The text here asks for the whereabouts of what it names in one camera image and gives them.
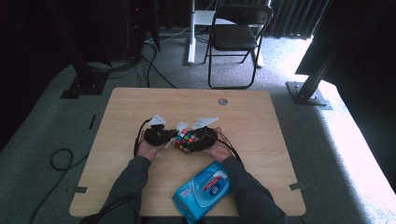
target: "table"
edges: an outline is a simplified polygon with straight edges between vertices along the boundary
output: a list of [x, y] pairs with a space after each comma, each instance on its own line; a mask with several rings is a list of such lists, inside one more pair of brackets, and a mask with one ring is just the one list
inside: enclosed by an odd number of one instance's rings
[[[189, 45], [189, 58], [187, 63], [194, 64], [195, 62], [195, 25], [212, 25], [213, 16], [215, 11], [213, 10], [195, 10], [195, 0], [191, 0], [191, 36]], [[257, 50], [254, 50], [254, 56], [256, 57]], [[259, 54], [259, 60], [257, 61], [257, 67], [261, 68], [264, 66], [262, 55]]]
[[[219, 120], [208, 127], [221, 127], [246, 169], [272, 192], [276, 204], [289, 216], [305, 212], [301, 191], [290, 189], [297, 180], [268, 92], [116, 88], [78, 183], [88, 191], [75, 193], [71, 215], [84, 217], [100, 210], [114, 181], [133, 157], [140, 125], [156, 114], [166, 119], [166, 129], [176, 128], [180, 121], [191, 127], [198, 118], [218, 116]], [[149, 167], [141, 216], [181, 216], [173, 194], [212, 161], [205, 153], [187, 154], [175, 147], [160, 151]], [[232, 195], [207, 215], [237, 216]]]

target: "blue package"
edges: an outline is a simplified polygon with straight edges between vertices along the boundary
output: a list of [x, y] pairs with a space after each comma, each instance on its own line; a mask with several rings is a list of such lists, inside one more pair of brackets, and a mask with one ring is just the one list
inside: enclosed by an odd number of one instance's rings
[[221, 163], [214, 161], [181, 186], [172, 199], [189, 224], [193, 224], [230, 191], [230, 177]]

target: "forearm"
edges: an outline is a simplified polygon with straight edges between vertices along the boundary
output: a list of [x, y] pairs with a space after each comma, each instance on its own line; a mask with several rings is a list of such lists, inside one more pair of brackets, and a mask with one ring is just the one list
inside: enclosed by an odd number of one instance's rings
[[286, 214], [275, 204], [270, 191], [249, 174], [235, 158], [223, 161], [240, 223], [286, 223]]
[[111, 212], [103, 216], [99, 223], [134, 223], [135, 220], [139, 219], [140, 193], [148, 182], [150, 165], [151, 162], [144, 157], [137, 156], [130, 160], [128, 166], [122, 171], [111, 188], [101, 212], [128, 196], [136, 196], [128, 203], [111, 210]]

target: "hand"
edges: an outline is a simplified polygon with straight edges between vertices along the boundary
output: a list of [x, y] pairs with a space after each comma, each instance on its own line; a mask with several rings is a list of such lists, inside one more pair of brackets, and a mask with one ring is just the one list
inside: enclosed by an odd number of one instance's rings
[[154, 161], [155, 157], [157, 156], [158, 151], [165, 146], [165, 144], [160, 146], [152, 146], [144, 139], [145, 131], [142, 132], [140, 135], [140, 145], [137, 148], [136, 156], [146, 157], [149, 161]]
[[[221, 134], [221, 128], [217, 127], [214, 130], [215, 130], [215, 132], [219, 133], [218, 134], [218, 139], [220, 141], [226, 143], [227, 140]], [[222, 144], [219, 141], [216, 141], [216, 143], [212, 147], [203, 150], [203, 152], [206, 153], [206, 154], [209, 154], [210, 157], [212, 157], [215, 161], [218, 161], [220, 163], [222, 163], [225, 159], [227, 159], [228, 157], [233, 155], [231, 150], [227, 146], [224, 146], [224, 144]]]

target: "gray carpet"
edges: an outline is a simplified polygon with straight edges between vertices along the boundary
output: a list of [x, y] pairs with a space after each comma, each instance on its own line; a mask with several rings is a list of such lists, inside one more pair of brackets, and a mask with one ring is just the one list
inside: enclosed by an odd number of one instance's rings
[[[303, 190], [306, 213], [303, 219], [291, 217], [290, 223], [395, 223], [395, 195], [336, 87], [323, 81], [319, 86], [332, 110], [295, 105], [288, 93], [286, 81], [306, 79], [295, 76], [294, 72], [309, 43], [310, 40], [289, 38], [264, 39], [264, 67], [258, 69], [256, 81], [248, 89], [270, 92], [297, 178], [308, 186]], [[172, 38], [162, 42], [162, 51], [154, 65], [178, 88], [208, 89], [207, 64], [201, 64], [204, 53], [205, 43], [197, 41], [195, 64], [187, 65], [188, 39]], [[152, 60], [154, 51], [145, 46], [143, 55]], [[250, 57], [243, 64], [236, 63], [239, 59], [235, 63], [230, 63], [230, 58], [217, 60], [218, 65], [214, 66], [221, 71], [214, 73], [222, 75], [214, 77], [214, 81], [222, 84], [248, 81], [247, 73], [252, 69]], [[148, 70], [147, 63], [139, 63], [131, 71], [112, 73], [102, 95], [81, 95], [74, 100], [60, 99], [76, 75], [72, 66], [52, 80], [0, 154], [1, 224], [29, 222], [63, 175], [51, 168], [51, 154], [59, 148], [70, 148], [74, 153], [73, 163], [88, 154], [111, 91], [116, 87], [146, 87], [143, 74]], [[153, 68], [149, 80], [151, 88], [172, 88]], [[92, 125], [93, 115], [96, 119]], [[68, 160], [65, 153], [54, 159], [61, 167]], [[69, 215], [73, 196], [68, 191], [78, 184], [84, 164], [85, 161], [65, 174], [37, 212], [34, 223], [80, 221], [79, 217]], [[180, 223], [180, 220], [154, 218], [149, 223]], [[206, 222], [233, 223], [234, 219], [213, 217]]]

